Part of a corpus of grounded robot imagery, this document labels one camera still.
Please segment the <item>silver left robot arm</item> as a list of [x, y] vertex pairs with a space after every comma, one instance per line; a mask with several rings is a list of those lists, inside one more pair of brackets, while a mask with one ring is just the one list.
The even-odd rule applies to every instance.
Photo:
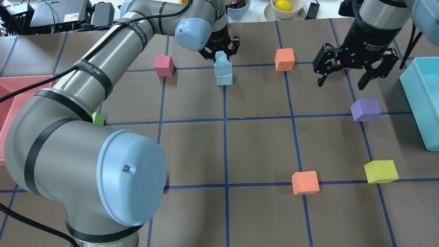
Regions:
[[75, 247], [138, 247], [141, 228], [157, 212], [167, 178], [158, 142], [131, 130], [93, 122], [92, 113], [121, 96], [116, 84], [155, 35], [214, 59], [239, 43], [228, 35], [225, 0], [125, 0], [120, 18], [69, 69], [1, 98], [58, 80], [38, 90], [13, 120], [5, 139], [5, 165], [26, 191], [60, 203], [68, 234], [1, 205], [10, 218], [58, 236]]

